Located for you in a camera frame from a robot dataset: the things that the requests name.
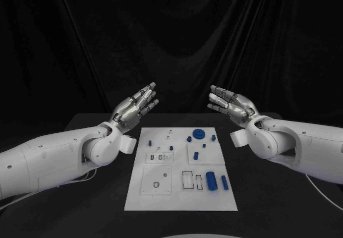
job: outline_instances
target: blue small part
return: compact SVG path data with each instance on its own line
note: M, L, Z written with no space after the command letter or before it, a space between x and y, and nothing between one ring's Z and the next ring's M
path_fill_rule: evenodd
M195 152L195 160L198 160L200 152Z
M228 183L227 183L227 177L223 175L223 182L224 182L224 189L230 190Z
M197 138L197 139L204 139L204 137L205 137L205 131L202 130L202 129L197 129L195 131L194 131L194 137Z
M218 189L218 185L217 185L217 177L214 172L207 173L207 180L208 180L210 190L215 191Z

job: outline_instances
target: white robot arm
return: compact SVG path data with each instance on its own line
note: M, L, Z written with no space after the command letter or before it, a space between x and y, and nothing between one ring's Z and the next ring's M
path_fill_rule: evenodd
M132 154L136 139L125 135L158 105L152 83L115 109L96 127L41 136L0 153L0 200L54 188L109 165L122 151Z
M210 101L217 105L208 107L228 114L244 128L231 133L236 147L250 145L260 158L343 184L343 129L262 116L246 96L217 86L211 90ZM295 156L286 155L293 148Z

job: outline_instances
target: white board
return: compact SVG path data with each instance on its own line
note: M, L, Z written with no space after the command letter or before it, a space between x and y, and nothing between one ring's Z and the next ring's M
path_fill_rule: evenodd
M195 129L205 131L204 139L194 137ZM217 136L213 127L142 128L126 211L238 210L221 144L218 136L213 141L213 135ZM194 159L195 151L200 152L198 160ZM215 173L215 191L210 190L208 172ZM230 190L224 188L223 176Z

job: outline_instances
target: metallic robot hand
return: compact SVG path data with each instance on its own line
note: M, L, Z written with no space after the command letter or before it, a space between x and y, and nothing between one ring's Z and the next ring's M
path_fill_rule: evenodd
M233 122L246 128L249 122L262 116L253 101L244 95L215 85L211 86L211 91L210 101L218 105L208 104L208 107L230 115Z
M129 132L140 122L140 118L149 113L158 105L156 99L149 105L152 98L156 95L156 83L146 86L135 95L129 97L116 107L110 123L120 129L125 134Z

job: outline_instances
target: black table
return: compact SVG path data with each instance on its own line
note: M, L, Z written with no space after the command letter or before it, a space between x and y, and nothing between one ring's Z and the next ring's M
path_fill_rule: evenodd
M263 115L282 119L276 113ZM96 126L110 114L78 114L67 130ZM136 151L120 153L90 181L54 188L9 206L0 237L151 237L220 234L257 237L343 237L343 212L325 200L303 174L263 160L249 146L236 148L228 116L148 114L142 127L215 127L227 161L238 212L125 211ZM339 187L315 179L343 206Z

